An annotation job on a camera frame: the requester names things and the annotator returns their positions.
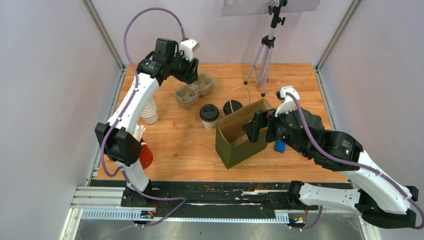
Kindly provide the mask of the green paper bag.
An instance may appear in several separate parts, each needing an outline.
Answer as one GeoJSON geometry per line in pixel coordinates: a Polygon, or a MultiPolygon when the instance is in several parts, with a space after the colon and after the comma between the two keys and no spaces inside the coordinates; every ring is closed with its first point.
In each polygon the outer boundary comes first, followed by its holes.
{"type": "Polygon", "coordinates": [[[266,149],[266,129],[261,129],[258,141],[250,143],[242,126],[254,118],[258,110],[270,110],[272,105],[261,99],[255,102],[248,94],[249,104],[223,117],[216,123],[215,150],[227,169],[266,149]]]}

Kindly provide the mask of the black plastic cup lid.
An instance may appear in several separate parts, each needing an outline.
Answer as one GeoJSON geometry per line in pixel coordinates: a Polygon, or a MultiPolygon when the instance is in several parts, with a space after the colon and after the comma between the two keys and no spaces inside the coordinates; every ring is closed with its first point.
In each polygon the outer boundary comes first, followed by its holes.
{"type": "Polygon", "coordinates": [[[199,117],[205,122],[213,122],[220,116],[219,109],[214,104],[205,104],[199,111],[199,117]]]}

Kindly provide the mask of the white paper coffee cup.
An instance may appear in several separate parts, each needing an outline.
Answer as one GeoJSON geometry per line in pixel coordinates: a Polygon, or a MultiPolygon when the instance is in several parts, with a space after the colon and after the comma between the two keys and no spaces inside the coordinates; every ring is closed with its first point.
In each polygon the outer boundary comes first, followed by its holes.
{"type": "Polygon", "coordinates": [[[216,127],[217,121],[218,119],[214,119],[214,120],[204,120],[203,118],[201,119],[203,126],[208,129],[208,130],[212,130],[216,127]]]}

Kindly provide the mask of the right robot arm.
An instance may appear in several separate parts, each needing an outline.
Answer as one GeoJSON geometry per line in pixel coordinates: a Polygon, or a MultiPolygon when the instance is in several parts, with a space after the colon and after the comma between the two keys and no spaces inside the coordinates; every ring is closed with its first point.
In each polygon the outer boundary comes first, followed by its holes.
{"type": "Polygon", "coordinates": [[[338,172],[355,184],[353,189],[320,187],[293,180],[285,195],[292,209],[305,206],[339,208],[358,214],[365,222],[382,229],[416,229],[419,190],[390,178],[370,158],[363,146],[342,131],[327,130],[322,119],[305,109],[277,114],[275,109],[258,110],[242,126],[250,142],[281,141],[324,169],[338,172]]]}

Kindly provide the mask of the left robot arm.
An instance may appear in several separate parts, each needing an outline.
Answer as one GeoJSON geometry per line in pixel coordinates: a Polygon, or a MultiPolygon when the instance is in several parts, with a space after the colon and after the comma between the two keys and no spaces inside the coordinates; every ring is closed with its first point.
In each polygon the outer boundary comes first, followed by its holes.
{"type": "Polygon", "coordinates": [[[146,176],[140,157],[142,145],[138,121],[154,93],[168,77],[192,84],[199,79],[199,60],[194,52],[200,44],[192,38],[180,43],[158,38],[155,49],[134,68],[134,80],[126,96],[105,123],[97,123],[95,135],[102,153],[117,165],[126,178],[126,193],[140,206],[153,201],[151,180],[146,176]]]}

